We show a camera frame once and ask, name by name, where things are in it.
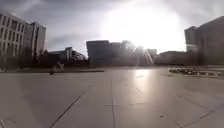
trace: paved ground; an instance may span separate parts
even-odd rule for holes
[[[0,74],[0,128],[223,128],[223,80],[168,74]]]

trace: sun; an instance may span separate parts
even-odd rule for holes
[[[102,37],[130,40],[158,51],[185,50],[183,28],[176,13],[167,9],[124,7],[108,14]]]

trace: building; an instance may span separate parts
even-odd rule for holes
[[[74,62],[76,60],[86,59],[86,57],[83,54],[77,51],[74,51],[72,47],[67,47],[65,48],[65,50],[48,52],[48,57],[54,62],[57,62],[57,61]]]
[[[185,30],[187,50],[199,64],[224,64],[224,17]]]
[[[193,65],[194,59],[191,52],[167,51],[155,57],[157,65]]]
[[[46,28],[27,23],[0,10],[0,53],[7,56],[39,55],[44,50]]]
[[[151,59],[129,41],[109,42],[108,40],[87,41],[91,66],[146,66]]]

